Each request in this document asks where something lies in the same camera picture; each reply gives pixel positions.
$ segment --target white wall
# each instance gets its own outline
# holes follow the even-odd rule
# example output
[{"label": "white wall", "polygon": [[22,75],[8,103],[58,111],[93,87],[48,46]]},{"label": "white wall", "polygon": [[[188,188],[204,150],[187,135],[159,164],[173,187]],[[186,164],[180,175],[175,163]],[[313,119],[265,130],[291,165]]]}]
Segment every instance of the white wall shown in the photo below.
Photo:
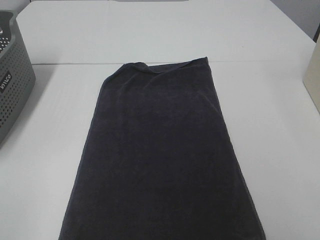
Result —
[{"label": "white wall", "polygon": [[310,38],[320,24],[320,0],[271,0]]},{"label": "white wall", "polygon": [[2,10],[14,10],[18,13],[21,12],[28,4],[30,0],[0,0],[0,9]]}]

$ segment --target white table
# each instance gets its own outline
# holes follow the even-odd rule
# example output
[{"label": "white table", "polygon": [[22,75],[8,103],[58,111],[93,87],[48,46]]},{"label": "white table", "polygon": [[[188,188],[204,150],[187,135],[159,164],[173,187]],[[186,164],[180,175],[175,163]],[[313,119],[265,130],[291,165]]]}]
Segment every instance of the white table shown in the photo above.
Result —
[{"label": "white table", "polygon": [[[197,8],[204,10],[203,16],[197,15],[203,21],[203,28],[217,30],[219,26],[215,21],[206,20],[209,10],[206,11],[201,5],[204,2],[197,1],[201,2],[200,5],[194,2],[192,0],[188,4],[193,4],[196,13],[199,13]],[[151,22],[160,24],[160,19],[153,18],[151,13],[143,15],[149,21],[139,19],[141,13],[134,11],[139,10],[138,7],[134,9],[134,4],[139,4],[143,11],[150,9],[155,16],[170,19],[173,19],[175,10],[170,7],[166,12],[161,12],[165,5],[158,2],[154,4],[159,4],[159,12],[150,2],[144,5],[141,2],[94,1],[90,6],[87,1],[59,1],[56,5],[52,1],[39,1],[22,12],[18,21],[34,63],[90,64],[33,66],[37,79],[34,90],[0,148],[0,239],[58,239],[98,93],[104,79],[121,66],[116,64],[117,61],[187,61],[206,51],[208,54],[205,55],[212,60],[210,67],[229,135],[267,239],[319,239],[320,116],[302,83],[314,43],[268,1],[241,0],[240,5],[238,1],[234,5],[228,1],[212,2],[216,3],[216,7],[220,6],[219,10],[211,9],[212,15],[215,15],[213,18],[217,15],[221,19],[231,16],[238,7],[248,28],[253,31],[250,36],[255,35],[257,39],[245,36],[249,33],[247,31],[234,29],[234,24],[237,24],[235,19],[225,18],[227,22],[224,26],[231,28],[233,25],[232,29],[238,34],[237,39],[233,39],[236,35],[231,29],[223,33],[224,39],[232,43],[229,48],[225,41],[216,38],[212,45],[199,44],[197,49],[186,48],[182,51],[169,45],[168,50],[163,51],[165,46],[160,43],[167,40],[158,39],[156,35],[159,31],[169,34],[179,30],[180,25],[177,24],[170,30],[159,29],[153,35],[139,28],[141,35],[134,35],[131,39],[137,44],[136,49],[123,46],[121,29],[109,25],[114,35],[112,47],[106,45],[100,48],[102,42],[97,40],[96,44],[91,45],[92,53],[86,48],[78,52],[77,41],[73,42],[75,46],[61,41],[62,46],[57,45],[54,49],[54,41],[47,40],[47,46],[38,42],[37,50],[31,36],[35,36],[38,30],[39,33],[49,33],[42,29],[43,22],[36,21],[40,15],[37,11],[47,12],[48,19],[43,15],[42,21],[50,23],[52,31],[57,29],[52,20],[57,26],[63,25],[59,17],[51,15],[59,9],[69,14],[66,26],[76,22],[86,24],[79,15],[84,10],[95,12],[91,16],[96,16],[95,19],[100,22],[111,17],[120,19],[128,14],[135,18],[132,22],[128,19],[123,21],[130,26],[126,30],[133,32],[138,22],[144,26]],[[222,8],[223,2],[226,2],[226,8]],[[251,12],[248,9],[250,6],[251,10],[255,8],[257,11]],[[101,19],[106,9],[106,18]],[[193,13],[191,8],[185,11],[184,14]],[[185,18],[182,13],[176,16],[177,21]],[[260,19],[257,23],[260,27],[264,19],[266,25],[262,29],[253,28],[255,23],[250,22],[250,18]],[[29,33],[26,32],[25,20],[32,23]],[[190,20],[188,24],[192,31],[198,31],[196,25],[199,21],[198,18],[195,23]],[[117,23],[118,28],[124,22]],[[164,23],[158,26],[170,25],[167,19]],[[103,34],[108,32],[106,27],[101,28]],[[268,36],[263,28],[277,32],[278,36],[284,37],[283,42],[277,36]],[[68,33],[66,29],[60,29],[56,34],[68,38],[77,34],[77,31]],[[149,44],[152,54],[147,55],[142,51],[144,47],[138,44],[138,39],[144,37],[148,40],[154,37],[153,43],[147,40],[143,43]],[[239,41],[245,44],[244,49],[238,49]],[[114,64],[97,64],[106,62]]]},{"label": "white table", "polygon": [[308,61],[315,43],[269,0],[33,1],[33,64]]}]

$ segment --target beige box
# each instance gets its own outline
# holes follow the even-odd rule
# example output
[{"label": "beige box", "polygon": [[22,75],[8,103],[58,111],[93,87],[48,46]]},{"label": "beige box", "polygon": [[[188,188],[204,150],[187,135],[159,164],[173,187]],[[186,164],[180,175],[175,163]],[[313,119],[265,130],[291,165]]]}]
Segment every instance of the beige box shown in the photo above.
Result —
[{"label": "beige box", "polygon": [[320,113],[320,40],[315,45],[303,83]]}]

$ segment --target white tabletop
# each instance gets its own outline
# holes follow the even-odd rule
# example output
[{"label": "white tabletop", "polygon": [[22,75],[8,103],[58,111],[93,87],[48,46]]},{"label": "white tabletop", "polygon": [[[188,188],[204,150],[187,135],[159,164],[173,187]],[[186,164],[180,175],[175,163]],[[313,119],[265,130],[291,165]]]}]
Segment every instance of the white tabletop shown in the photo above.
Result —
[{"label": "white tabletop", "polygon": [[[120,66],[34,66],[34,90],[0,149],[0,239],[58,239],[101,84]],[[267,239],[319,239],[320,116],[306,66],[210,66]]]},{"label": "white tabletop", "polygon": [[33,64],[308,61],[315,46],[270,0],[33,1],[17,21]]}]

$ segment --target gray plastic basket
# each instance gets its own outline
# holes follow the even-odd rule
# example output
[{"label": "gray plastic basket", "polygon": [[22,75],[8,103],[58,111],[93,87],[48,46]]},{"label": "gray plastic basket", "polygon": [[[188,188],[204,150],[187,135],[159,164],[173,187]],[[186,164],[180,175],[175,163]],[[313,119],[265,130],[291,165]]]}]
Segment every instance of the gray plastic basket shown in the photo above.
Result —
[{"label": "gray plastic basket", "polygon": [[35,84],[14,11],[0,10],[0,143],[23,109]]}]

